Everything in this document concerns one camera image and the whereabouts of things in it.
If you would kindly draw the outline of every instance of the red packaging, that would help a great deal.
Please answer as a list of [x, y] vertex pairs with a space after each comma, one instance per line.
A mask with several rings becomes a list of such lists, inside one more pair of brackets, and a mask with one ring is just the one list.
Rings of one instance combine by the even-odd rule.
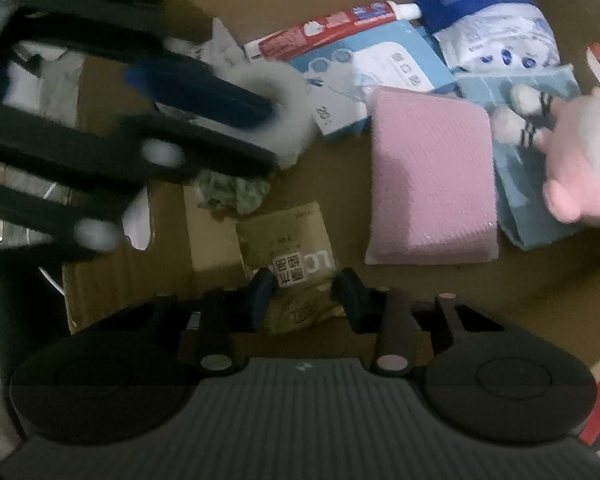
[[399, 19], [396, 11], [399, 12], [400, 7], [393, 2], [376, 2], [365, 7], [341, 10], [251, 41], [245, 45], [245, 50], [252, 61], [259, 58], [289, 61], [363, 30], [394, 22]]

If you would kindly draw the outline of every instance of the light blue box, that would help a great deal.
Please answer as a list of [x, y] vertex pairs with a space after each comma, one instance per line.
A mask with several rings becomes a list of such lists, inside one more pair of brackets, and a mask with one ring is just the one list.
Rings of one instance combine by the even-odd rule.
[[448, 93], [456, 80], [411, 25], [401, 20], [359, 32], [289, 61], [309, 85], [323, 135], [359, 134], [377, 86]]

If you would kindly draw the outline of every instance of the pink towel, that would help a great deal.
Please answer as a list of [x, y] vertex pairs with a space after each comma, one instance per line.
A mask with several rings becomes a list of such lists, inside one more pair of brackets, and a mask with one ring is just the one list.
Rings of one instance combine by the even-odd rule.
[[487, 112], [461, 99], [374, 94], [367, 264], [462, 264], [498, 257]]

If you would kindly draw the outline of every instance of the light blue towel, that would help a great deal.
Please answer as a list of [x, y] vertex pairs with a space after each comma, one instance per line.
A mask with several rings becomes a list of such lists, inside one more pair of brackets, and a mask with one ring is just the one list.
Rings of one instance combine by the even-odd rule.
[[[490, 76], [471, 73], [456, 74], [462, 97], [486, 108], [491, 114], [497, 106], [510, 106], [510, 90], [515, 84], [526, 84], [544, 92], [570, 99], [580, 94], [573, 67], [534, 72], [497, 73]], [[548, 126], [533, 121], [535, 126]], [[529, 250], [571, 236], [582, 227], [561, 224], [549, 213], [542, 198], [544, 155], [535, 148], [521, 148], [493, 143], [493, 161], [498, 196], [498, 223], [517, 247]]]

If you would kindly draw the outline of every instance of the plush toy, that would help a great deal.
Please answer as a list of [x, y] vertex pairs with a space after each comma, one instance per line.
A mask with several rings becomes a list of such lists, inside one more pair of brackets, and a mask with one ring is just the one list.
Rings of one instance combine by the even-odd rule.
[[[502, 107], [494, 112], [493, 138], [546, 154], [542, 194], [555, 218], [600, 226], [600, 88], [568, 102], [526, 85], [511, 92], [515, 111]], [[556, 120], [553, 130], [536, 129], [520, 116], [549, 113]]]

